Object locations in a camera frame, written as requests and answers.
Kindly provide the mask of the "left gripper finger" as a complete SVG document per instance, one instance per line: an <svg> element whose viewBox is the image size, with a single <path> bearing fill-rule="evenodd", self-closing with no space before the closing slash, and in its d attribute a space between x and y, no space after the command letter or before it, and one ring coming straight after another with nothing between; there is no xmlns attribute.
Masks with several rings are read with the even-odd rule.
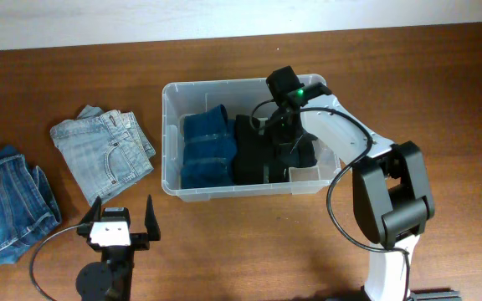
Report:
<svg viewBox="0 0 482 301"><path fill-rule="evenodd" d="M91 226L94 222L100 220L102 200L98 196L95 198L91 208L85 213L84 217L80 220L80 226Z"/></svg>
<svg viewBox="0 0 482 301"><path fill-rule="evenodd" d="M160 241L161 230L159 228L154 212L152 197L149 195L146 200L145 227L149 241Z"/></svg>

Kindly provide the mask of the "dark navy garment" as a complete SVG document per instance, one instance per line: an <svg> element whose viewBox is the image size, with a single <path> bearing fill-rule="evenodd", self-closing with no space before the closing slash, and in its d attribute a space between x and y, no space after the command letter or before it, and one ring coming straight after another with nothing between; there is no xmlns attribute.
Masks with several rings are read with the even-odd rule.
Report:
<svg viewBox="0 0 482 301"><path fill-rule="evenodd" d="M298 143L274 145L274 159L270 167L275 170L284 170L290 167L308 168L317 163L315 158L313 139L309 134L304 134Z"/></svg>

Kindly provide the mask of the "black garment taped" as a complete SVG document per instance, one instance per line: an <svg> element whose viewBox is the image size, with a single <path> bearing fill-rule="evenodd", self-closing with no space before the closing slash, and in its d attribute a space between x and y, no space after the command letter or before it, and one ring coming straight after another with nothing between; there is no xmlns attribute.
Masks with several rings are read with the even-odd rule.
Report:
<svg viewBox="0 0 482 301"><path fill-rule="evenodd" d="M238 151L233 159L233 182L238 185L256 185L287 182L289 167L275 155L267 136L260 135L250 126L259 125L255 118L237 115L234 125Z"/></svg>

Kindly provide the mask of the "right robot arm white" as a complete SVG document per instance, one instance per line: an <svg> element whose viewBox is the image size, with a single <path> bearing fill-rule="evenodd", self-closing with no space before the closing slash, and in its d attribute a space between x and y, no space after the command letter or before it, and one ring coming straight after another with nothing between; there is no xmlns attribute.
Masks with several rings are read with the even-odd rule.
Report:
<svg viewBox="0 0 482 301"><path fill-rule="evenodd" d="M353 213L367 243L349 235L334 214L331 221L353 245L370 253L362 300L413 300L413 250L434 215L423 154L411 141L396 144L345 110L323 83L303 84L290 66L273 71L266 84L277 109L265 124L274 143L317 139L343 161L328 187L352 173Z"/></svg>

